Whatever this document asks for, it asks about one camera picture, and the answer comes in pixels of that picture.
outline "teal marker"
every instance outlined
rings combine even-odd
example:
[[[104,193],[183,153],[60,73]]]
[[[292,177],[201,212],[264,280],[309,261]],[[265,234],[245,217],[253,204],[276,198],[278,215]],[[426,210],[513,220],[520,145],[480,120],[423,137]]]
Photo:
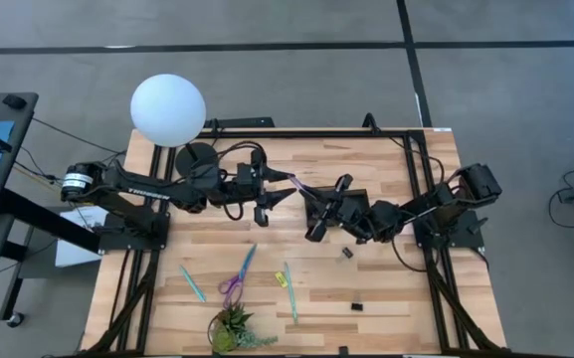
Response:
[[[189,275],[189,273],[187,272],[187,270],[183,267],[183,265],[180,266],[180,271],[183,273],[183,275],[185,276],[185,279],[187,279],[187,282],[189,282],[189,285],[191,286],[191,289],[194,290],[194,293],[196,293],[196,295],[198,296],[198,299],[200,299],[201,302],[205,302],[207,301],[205,299],[205,294],[203,293],[203,291],[200,290],[200,288],[198,288],[198,286],[196,285],[196,283],[194,283],[194,280],[191,279],[191,276]]]
[[[293,294],[293,284],[290,281],[290,270],[288,264],[285,263],[285,276],[288,283],[288,297],[290,298],[290,312],[293,315],[293,322],[297,324],[297,309],[295,309],[295,294]]]

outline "small potted plant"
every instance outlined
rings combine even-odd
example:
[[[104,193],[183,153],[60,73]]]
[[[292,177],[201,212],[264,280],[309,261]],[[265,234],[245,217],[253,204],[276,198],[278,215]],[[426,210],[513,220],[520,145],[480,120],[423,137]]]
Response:
[[[237,348],[256,348],[274,344],[276,336],[259,338],[247,329],[246,322],[254,313],[245,313],[245,305],[232,304],[220,311],[209,323],[207,336],[217,353],[231,352]]]

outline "white sphere lamp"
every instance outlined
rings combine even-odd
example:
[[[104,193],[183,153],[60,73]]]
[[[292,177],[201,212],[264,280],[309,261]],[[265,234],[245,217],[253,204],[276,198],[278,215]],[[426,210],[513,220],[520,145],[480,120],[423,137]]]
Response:
[[[131,97],[131,119],[136,129],[157,145],[185,148],[176,157],[176,169],[187,176],[196,161],[215,162],[216,151],[196,138],[207,118],[205,99],[198,89],[180,76],[163,74],[143,81]]]

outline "scissor blade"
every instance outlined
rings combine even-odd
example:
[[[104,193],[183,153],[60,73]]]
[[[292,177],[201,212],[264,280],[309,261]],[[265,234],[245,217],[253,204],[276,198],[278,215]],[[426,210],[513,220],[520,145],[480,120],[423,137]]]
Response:
[[[245,274],[247,273],[247,269],[249,268],[249,265],[251,264],[251,259],[254,257],[254,254],[256,253],[256,247],[258,246],[258,244],[254,244],[251,249],[249,250],[249,252],[247,253],[247,257],[245,258],[245,262],[243,263],[243,267],[240,269],[240,274],[238,275],[239,278],[243,278],[245,277]]]

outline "wooden table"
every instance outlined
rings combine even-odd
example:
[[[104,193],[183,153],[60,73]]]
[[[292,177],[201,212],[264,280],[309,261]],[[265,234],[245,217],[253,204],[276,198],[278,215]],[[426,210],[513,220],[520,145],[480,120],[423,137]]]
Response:
[[[448,177],[460,166],[453,134],[433,129],[425,133],[429,153],[443,161]],[[219,139],[216,149],[223,150],[239,140]],[[255,140],[265,147],[272,168],[295,173],[307,185],[333,185],[338,176],[350,173],[354,178],[351,188],[367,189],[371,205],[377,199],[404,203],[413,198],[404,151],[388,139]],[[151,142],[132,132],[125,168],[146,175],[152,151]],[[233,171],[237,162],[249,161],[249,153],[232,152],[223,159],[222,166]],[[416,161],[421,175],[419,158]],[[288,186],[289,182],[272,184],[278,189]],[[213,207],[201,215],[174,207],[170,207],[170,213],[172,226],[168,246],[160,257],[146,354],[211,354],[206,330],[222,308],[223,299],[217,285],[240,269],[253,243],[258,249],[243,298],[247,309],[255,313],[249,326],[260,336],[279,338],[277,344],[253,353],[336,354],[344,345],[351,354],[440,351],[426,275],[403,268],[390,245],[357,246],[354,238],[339,229],[329,229],[322,243],[307,241],[303,199],[299,195],[291,195],[269,212],[268,228],[254,224],[252,204],[245,205],[245,218],[239,222],[230,221],[222,209]],[[396,242],[409,264],[423,266],[411,226]],[[336,259],[343,247],[350,248],[354,257],[339,263]],[[93,345],[107,329],[123,255],[114,252],[102,259],[82,348]],[[462,304],[491,340],[504,345],[485,264],[470,250],[454,249],[451,255]],[[287,289],[281,288],[275,278],[284,262],[290,266],[299,325],[293,324]],[[198,301],[181,275],[180,265],[204,291],[206,303]],[[123,303],[127,275],[118,309]],[[355,299],[363,302],[363,312],[350,310]],[[451,345],[456,346],[452,315],[445,303],[444,307]],[[132,317],[139,317],[138,307]],[[137,321],[132,318],[128,348],[135,346]]]

